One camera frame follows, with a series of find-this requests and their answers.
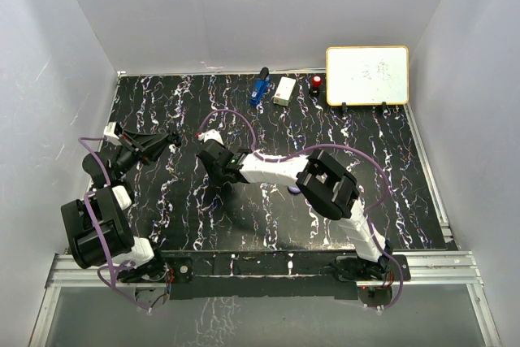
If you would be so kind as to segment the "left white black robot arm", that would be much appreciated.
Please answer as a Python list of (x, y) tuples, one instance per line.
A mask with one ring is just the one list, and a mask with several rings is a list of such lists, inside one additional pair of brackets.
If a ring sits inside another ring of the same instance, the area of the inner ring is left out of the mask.
[(167, 260), (149, 239), (132, 233), (124, 213), (135, 201), (126, 174), (140, 163), (157, 162), (169, 146), (180, 146), (180, 137), (171, 131), (130, 132), (111, 122), (98, 140), (110, 142), (115, 150), (104, 154), (88, 149), (82, 168), (92, 189), (61, 206), (72, 257), (82, 269), (106, 266), (112, 280), (161, 280)]

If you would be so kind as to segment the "purple earbud charging case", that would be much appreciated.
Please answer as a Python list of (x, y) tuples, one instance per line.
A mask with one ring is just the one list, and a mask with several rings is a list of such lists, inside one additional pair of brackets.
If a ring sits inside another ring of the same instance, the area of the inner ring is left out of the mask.
[(298, 187), (288, 187), (288, 191), (293, 194), (299, 194), (301, 192)]

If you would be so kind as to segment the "black earbud charging case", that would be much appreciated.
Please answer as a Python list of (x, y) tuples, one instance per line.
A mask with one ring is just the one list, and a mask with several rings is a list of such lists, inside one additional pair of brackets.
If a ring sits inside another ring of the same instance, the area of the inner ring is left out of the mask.
[(177, 132), (171, 132), (170, 133), (169, 141), (175, 147), (180, 147), (181, 144), (182, 144), (180, 135)]

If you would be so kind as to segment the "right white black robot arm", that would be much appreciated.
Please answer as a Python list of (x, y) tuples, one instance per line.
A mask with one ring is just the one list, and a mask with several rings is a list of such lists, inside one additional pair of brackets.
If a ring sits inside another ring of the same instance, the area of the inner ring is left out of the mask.
[(259, 183), (298, 189), (315, 212), (340, 225), (354, 245), (361, 275), (378, 280), (390, 272), (390, 247), (368, 220), (357, 179), (323, 147), (283, 157), (252, 150), (233, 153), (218, 138), (200, 138), (197, 157), (217, 185)]

